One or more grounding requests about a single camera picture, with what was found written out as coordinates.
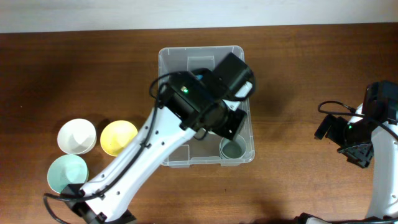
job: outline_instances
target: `wooden table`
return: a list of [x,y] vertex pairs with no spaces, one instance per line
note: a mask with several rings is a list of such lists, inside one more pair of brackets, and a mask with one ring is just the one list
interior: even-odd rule
[[[316,141],[324,100],[358,106],[368,84],[398,82],[398,24],[121,30],[0,35],[0,223],[54,223],[42,194],[64,153],[57,133],[72,118],[98,132],[110,121],[141,126],[163,47],[240,45],[256,74],[251,98],[255,159],[237,167],[160,167],[130,211],[144,223],[250,223],[302,212],[362,219],[373,167],[360,169]],[[113,157],[82,156],[93,177]],[[82,221],[60,202],[60,217]]]

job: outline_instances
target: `white wall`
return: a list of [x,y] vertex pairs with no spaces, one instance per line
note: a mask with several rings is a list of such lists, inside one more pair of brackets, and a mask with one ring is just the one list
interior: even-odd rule
[[0,0],[0,32],[397,21],[398,0]]

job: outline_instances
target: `bowl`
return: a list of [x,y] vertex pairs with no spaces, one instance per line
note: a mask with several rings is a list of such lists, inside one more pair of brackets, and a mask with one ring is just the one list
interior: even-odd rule
[[118,156],[137,133],[137,128],[132,123],[114,121],[104,128],[99,141],[106,153]]
[[222,159],[240,159],[246,152],[246,141],[240,135],[234,141],[223,138],[220,142],[220,157]]
[[58,132],[59,148],[67,154],[85,154],[92,150],[96,142],[94,125],[86,119],[73,119]]
[[88,180],[86,162],[76,155],[56,159],[47,172],[47,182],[53,191],[61,193],[68,184],[82,184]]

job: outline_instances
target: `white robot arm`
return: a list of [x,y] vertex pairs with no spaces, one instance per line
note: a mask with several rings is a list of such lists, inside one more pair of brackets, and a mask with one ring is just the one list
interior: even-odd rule
[[[366,168],[374,157],[373,194],[364,221],[340,223],[395,223],[398,222],[398,85],[383,81],[366,89],[364,103],[356,110],[343,105],[355,114],[349,121],[328,114],[315,133],[317,139],[325,134],[341,146],[339,153],[347,161]],[[326,223],[309,216],[306,224]]]
[[228,54],[214,69],[175,72],[159,77],[161,84],[148,120],[123,152],[105,170],[85,184],[70,184],[60,196],[84,221],[133,223],[127,210],[141,185],[176,148],[194,137],[199,129],[234,139],[243,126],[246,112],[239,102],[254,93],[250,68],[234,54]]

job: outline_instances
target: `clear plastic bin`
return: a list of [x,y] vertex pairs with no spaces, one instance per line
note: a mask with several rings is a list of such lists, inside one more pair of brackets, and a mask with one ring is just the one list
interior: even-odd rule
[[[159,76],[170,72],[194,70],[196,68],[214,70],[218,63],[230,52],[244,61],[243,49],[239,46],[164,48],[159,52]],[[220,142],[222,138],[209,133],[202,141],[196,139],[187,141],[184,145],[171,153],[171,155],[163,161],[162,165],[179,168],[189,167],[192,164],[237,166],[242,163],[251,162],[254,159],[254,140],[249,100],[242,102],[239,108],[246,111],[248,114],[244,126],[239,133],[246,142],[246,152],[242,158],[221,159]],[[197,138],[200,138],[203,133],[203,130],[199,131],[197,133]]]

